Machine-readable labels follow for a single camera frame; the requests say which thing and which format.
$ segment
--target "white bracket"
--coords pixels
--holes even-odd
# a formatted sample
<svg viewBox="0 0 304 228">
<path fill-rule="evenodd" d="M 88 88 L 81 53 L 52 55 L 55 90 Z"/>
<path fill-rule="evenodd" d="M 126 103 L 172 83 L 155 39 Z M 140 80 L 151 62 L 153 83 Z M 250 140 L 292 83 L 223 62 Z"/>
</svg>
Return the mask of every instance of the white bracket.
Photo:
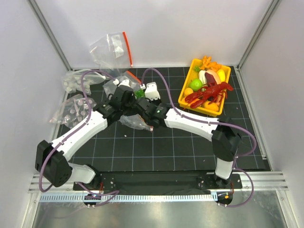
<svg viewBox="0 0 304 228">
<path fill-rule="evenodd" d="M 144 91 L 144 94 L 146 98 L 149 98 L 150 100 L 158 100 L 161 98 L 159 92 L 157 91 L 157 85 L 156 82 L 151 82 L 147 84 L 147 88 Z"/>
<path fill-rule="evenodd" d="M 122 81 L 120 84 L 119 84 L 119 86 L 128 86 L 128 87 L 131 87 L 131 82 L 130 82 L 130 80 L 129 79 L 126 79 L 126 80 L 124 80 L 124 81 Z"/>
</svg>

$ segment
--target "yellow tray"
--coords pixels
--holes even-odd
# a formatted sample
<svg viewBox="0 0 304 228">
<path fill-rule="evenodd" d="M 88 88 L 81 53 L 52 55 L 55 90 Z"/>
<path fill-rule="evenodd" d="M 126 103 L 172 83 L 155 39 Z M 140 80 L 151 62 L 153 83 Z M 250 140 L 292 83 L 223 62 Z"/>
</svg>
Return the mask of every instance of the yellow tray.
<svg viewBox="0 0 304 228">
<path fill-rule="evenodd" d="M 221 115 L 222 112 L 223 112 L 223 106 L 224 106 L 224 102 L 225 102 L 225 95 L 223 97 L 223 100 L 219 104 L 219 110 L 218 110 L 218 112 L 214 112 L 212 110 L 209 110 L 209 109 L 206 109 L 206 108 L 203 108 L 203 107 L 197 107 L 197 108 L 193 109 L 193 108 L 190 108 L 189 105 L 187 105 L 188 103 L 181 101 L 184 98 L 184 90 L 189 87 L 190 82 L 193 79 L 195 79 L 195 78 L 199 78 L 199 73 L 194 71 L 194 67 L 195 66 L 199 66 L 200 67 L 201 65 L 202 65 L 202 60 L 200 60 L 200 59 L 194 59 L 192 61 L 192 64 L 190 66 L 189 72 L 187 74 L 187 77 L 186 77 L 186 80 L 185 80 L 185 83 L 184 83 L 184 86 L 182 87 L 182 90 L 181 90 L 181 93 L 180 93 L 179 104 L 180 104 L 180 107 L 187 108 L 187 109 L 199 112 L 199 113 L 204 113 L 204 114 L 211 115 L 211 116 L 215 117 L 215 116 Z M 226 77 L 225 78 L 225 82 L 228 83 L 229 77 L 230 77 L 231 68 L 228 67 L 228 66 L 222 66 L 221 69 L 224 70 L 225 77 Z"/>
</svg>

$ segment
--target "white wall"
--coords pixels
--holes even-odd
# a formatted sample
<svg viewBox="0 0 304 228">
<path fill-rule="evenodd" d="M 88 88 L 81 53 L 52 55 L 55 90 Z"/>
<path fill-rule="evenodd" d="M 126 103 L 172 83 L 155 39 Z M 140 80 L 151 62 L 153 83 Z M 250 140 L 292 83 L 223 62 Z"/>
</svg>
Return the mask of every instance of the white wall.
<svg viewBox="0 0 304 228">
<path fill-rule="evenodd" d="M 94 68 L 89 46 L 125 31 L 136 67 L 238 64 L 271 0 L 37 0 L 71 67 Z"/>
<path fill-rule="evenodd" d="M 65 68 L 25 0 L 0 2 L 0 224 L 19 228 L 37 144 L 50 140 Z"/>
<path fill-rule="evenodd" d="M 282 1 L 242 74 L 262 130 L 267 154 L 282 170 L 303 215 L 304 1 Z M 303 216 L 299 218 L 304 226 Z"/>
</svg>

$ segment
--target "toy lime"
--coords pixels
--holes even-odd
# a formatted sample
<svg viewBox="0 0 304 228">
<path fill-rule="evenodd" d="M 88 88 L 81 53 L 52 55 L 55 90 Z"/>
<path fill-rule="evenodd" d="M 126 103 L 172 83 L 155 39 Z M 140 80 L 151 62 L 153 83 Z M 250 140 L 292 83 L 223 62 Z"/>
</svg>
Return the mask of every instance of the toy lime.
<svg viewBox="0 0 304 228">
<path fill-rule="evenodd" d="M 217 74 L 219 76 L 220 81 L 224 82 L 225 81 L 225 72 L 222 69 L 220 69 L 217 71 Z"/>
<path fill-rule="evenodd" d="M 142 89 L 137 90 L 134 93 L 135 93 L 136 98 L 145 97 L 144 91 Z"/>
<path fill-rule="evenodd" d="M 200 68 L 199 68 L 199 66 L 195 66 L 193 70 L 194 70 L 195 72 L 199 72 L 199 71 L 200 71 Z"/>
<path fill-rule="evenodd" d="M 185 89 L 185 91 L 184 91 L 184 96 L 188 96 L 188 95 L 190 95 L 190 94 L 193 94 L 193 90 L 192 90 L 191 88 Z"/>
<path fill-rule="evenodd" d="M 193 91 L 198 91 L 200 88 L 203 87 L 203 83 L 198 78 L 196 78 L 189 84 L 189 87 Z"/>
</svg>

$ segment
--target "toy orange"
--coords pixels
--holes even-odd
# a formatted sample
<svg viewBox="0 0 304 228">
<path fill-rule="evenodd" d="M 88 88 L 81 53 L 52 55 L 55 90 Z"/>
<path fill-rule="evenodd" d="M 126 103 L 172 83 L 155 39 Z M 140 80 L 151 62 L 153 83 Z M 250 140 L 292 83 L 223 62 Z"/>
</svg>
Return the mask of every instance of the toy orange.
<svg viewBox="0 0 304 228">
<path fill-rule="evenodd" d="M 191 89 L 191 88 L 185 89 L 185 91 L 184 91 L 184 96 L 188 96 L 188 95 L 190 95 L 190 94 L 193 94 L 193 89 Z"/>
</svg>

